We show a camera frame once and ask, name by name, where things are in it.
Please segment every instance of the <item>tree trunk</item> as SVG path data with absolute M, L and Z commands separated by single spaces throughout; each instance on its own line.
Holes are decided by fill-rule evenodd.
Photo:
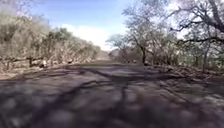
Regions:
M 29 67 L 31 68 L 33 66 L 33 58 L 29 57 Z
M 207 42 L 206 51 L 204 53 L 203 65 L 202 65 L 202 72 L 205 73 L 207 67 L 207 60 L 208 60 L 208 52 L 210 49 L 210 42 Z
M 141 47 L 141 51 L 142 51 L 142 63 L 145 64 L 145 62 L 146 62 L 146 51 L 142 47 Z

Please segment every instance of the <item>foliage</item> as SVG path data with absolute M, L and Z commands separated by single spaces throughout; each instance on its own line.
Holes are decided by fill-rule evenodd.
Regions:
M 1 0 L 0 5 L 13 9 L 26 3 L 7 2 Z M 96 59 L 101 52 L 99 47 L 75 37 L 65 28 L 52 29 L 42 16 L 17 13 L 23 10 L 4 10 L 0 13 L 0 62 L 4 69 L 18 58 L 45 58 L 51 64 L 61 64 Z

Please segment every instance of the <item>white cloud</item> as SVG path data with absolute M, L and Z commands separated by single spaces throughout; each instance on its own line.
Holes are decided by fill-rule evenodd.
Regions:
M 106 40 L 109 38 L 110 34 L 102 28 L 91 26 L 75 27 L 70 24 L 63 24 L 61 27 L 67 28 L 68 31 L 72 32 L 79 38 L 93 42 L 94 45 L 100 46 L 102 50 L 111 50 L 111 47 L 106 43 Z

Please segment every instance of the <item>blue sky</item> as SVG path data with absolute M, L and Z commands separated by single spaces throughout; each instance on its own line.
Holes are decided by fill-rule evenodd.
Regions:
M 121 14 L 130 0 L 43 0 L 33 12 L 43 14 L 52 26 L 66 27 L 104 50 L 110 35 L 124 33 L 125 17 Z

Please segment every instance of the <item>road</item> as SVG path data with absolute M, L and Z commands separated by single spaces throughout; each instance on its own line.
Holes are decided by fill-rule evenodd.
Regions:
M 110 62 L 48 69 L 0 81 L 1 126 L 223 128 L 221 85 Z

